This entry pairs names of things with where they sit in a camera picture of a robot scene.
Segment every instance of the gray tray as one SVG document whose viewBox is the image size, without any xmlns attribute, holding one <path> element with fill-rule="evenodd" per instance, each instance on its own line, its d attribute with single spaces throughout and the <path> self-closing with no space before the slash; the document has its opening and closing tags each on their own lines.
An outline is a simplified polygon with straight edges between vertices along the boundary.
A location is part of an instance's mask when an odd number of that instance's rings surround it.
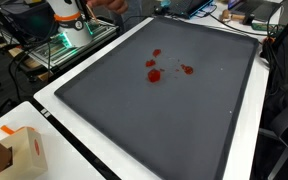
<svg viewBox="0 0 288 180">
<path fill-rule="evenodd" d="M 221 179 L 257 47 L 253 38 L 155 18 L 55 94 L 161 178 Z M 150 59 L 165 70 L 157 83 L 147 80 Z"/>
</svg>

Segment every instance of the red liquid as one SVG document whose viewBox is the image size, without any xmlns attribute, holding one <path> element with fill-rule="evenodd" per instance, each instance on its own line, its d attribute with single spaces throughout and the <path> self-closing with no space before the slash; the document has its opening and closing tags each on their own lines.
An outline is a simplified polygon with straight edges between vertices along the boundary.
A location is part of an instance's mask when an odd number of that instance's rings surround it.
<svg viewBox="0 0 288 180">
<path fill-rule="evenodd" d="M 155 49 L 154 52 L 153 52 L 153 56 L 154 56 L 154 57 L 157 57 L 158 55 L 161 54 L 161 52 L 162 52 L 162 51 L 161 51 L 160 49 Z"/>
<path fill-rule="evenodd" d="M 145 63 L 145 66 L 146 67 L 151 67 L 151 66 L 154 66 L 156 63 L 153 59 L 149 60 L 149 61 L 146 61 Z"/>
<path fill-rule="evenodd" d="M 186 74 L 193 74 L 193 68 L 191 66 L 185 66 L 182 64 L 181 67 Z"/>
<path fill-rule="evenodd" d="M 150 72 L 148 72 L 147 77 L 150 82 L 157 82 L 161 79 L 161 72 L 156 69 L 152 69 Z"/>
</svg>

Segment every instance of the red stain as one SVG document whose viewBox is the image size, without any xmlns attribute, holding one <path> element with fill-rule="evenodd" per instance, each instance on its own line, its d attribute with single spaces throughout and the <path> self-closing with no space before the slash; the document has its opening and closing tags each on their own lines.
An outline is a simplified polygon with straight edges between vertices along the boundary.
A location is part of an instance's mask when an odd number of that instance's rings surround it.
<svg viewBox="0 0 288 180">
<path fill-rule="evenodd" d="M 154 56 L 154 57 L 157 57 L 158 55 L 161 54 L 161 52 L 162 52 L 162 51 L 161 51 L 160 49 L 155 49 L 154 52 L 153 52 L 153 56 Z"/>
<path fill-rule="evenodd" d="M 36 139 L 34 140 L 34 144 L 35 144 L 36 154 L 39 156 L 40 155 L 40 147 L 38 146 L 38 142 Z"/>
<path fill-rule="evenodd" d="M 157 82 L 161 79 L 161 72 L 156 69 L 152 69 L 150 72 L 148 72 L 147 77 L 150 82 Z"/>
<path fill-rule="evenodd" d="M 146 61 L 145 66 L 151 67 L 151 66 L 154 66 L 155 64 L 156 64 L 156 62 L 153 59 L 151 59 L 149 61 Z"/>
<path fill-rule="evenodd" d="M 193 68 L 191 66 L 185 66 L 182 64 L 181 67 L 186 74 L 193 74 Z"/>
</svg>

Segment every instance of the person's hand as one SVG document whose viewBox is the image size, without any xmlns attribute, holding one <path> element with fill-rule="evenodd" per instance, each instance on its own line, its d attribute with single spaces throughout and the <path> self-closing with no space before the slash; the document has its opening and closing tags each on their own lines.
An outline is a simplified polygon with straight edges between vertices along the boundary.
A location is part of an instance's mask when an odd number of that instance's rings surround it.
<svg viewBox="0 0 288 180">
<path fill-rule="evenodd" d="M 125 0 L 87 0 L 87 5 L 90 7 L 105 6 L 108 10 L 117 14 L 123 14 L 128 9 Z"/>
</svg>

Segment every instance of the desk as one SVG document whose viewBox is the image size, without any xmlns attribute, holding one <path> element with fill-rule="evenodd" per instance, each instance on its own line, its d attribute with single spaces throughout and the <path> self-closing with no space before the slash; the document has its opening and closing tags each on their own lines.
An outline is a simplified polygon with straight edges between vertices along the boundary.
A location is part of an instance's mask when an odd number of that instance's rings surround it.
<svg viewBox="0 0 288 180">
<path fill-rule="evenodd" d="M 28 102 L 0 118 L 0 127 L 31 126 L 41 134 L 48 170 L 37 180 L 105 178 Z M 0 130 L 0 140 L 8 135 Z"/>
<path fill-rule="evenodd" d="M 226 6 L 218 3 L 218 9 L 214 16 L 222 13 Z M 275 13 L 271 22 L 278 23 L 280 10 Z M 145 168 L 125 151 L 115 145 L 106 136 L 100 133 L 95 127 L 83 120 L 73 110 L 62 103 L 54 92 L 67 81 L 83 71 L 86 67 L 97 61 L 108 53 L 118 44 L 123 42 L 133 33 L 141 29 L 152 19 L 148 18 L 141 24 L 116 39 L 114 42 L 89 57 L 83 63 L 67 72 L 56 81 L 39 91 L 34 98 L 42 104 L 55 118 L 67 127 L 85 146 L 87 146 L 98 158 L 100 158 L 112 171 L 123 180 L 134 179 L 159 179 L 154 173 Z M 212 25 L 226 28 L 216 22 L 211 17 L 203 19 L 193 18 L 188 23 Z M 254 32 L 250 27 L 239 25 L 232 22 L 230 25 L 241 30 Z M 262 112 L 264 94 L 268 79 L 268 69 L 265 68 L 263 60 L 258 53 L 252 66 L 249 81 L 247 84 L 243 104 L 236 125 L 235 134 L 232 141 L 231 150 L 224 174 L 226 180 L 245 180 L 249 179 L 253 155 L 255 151 L 257 133 Z"/>
</svg>

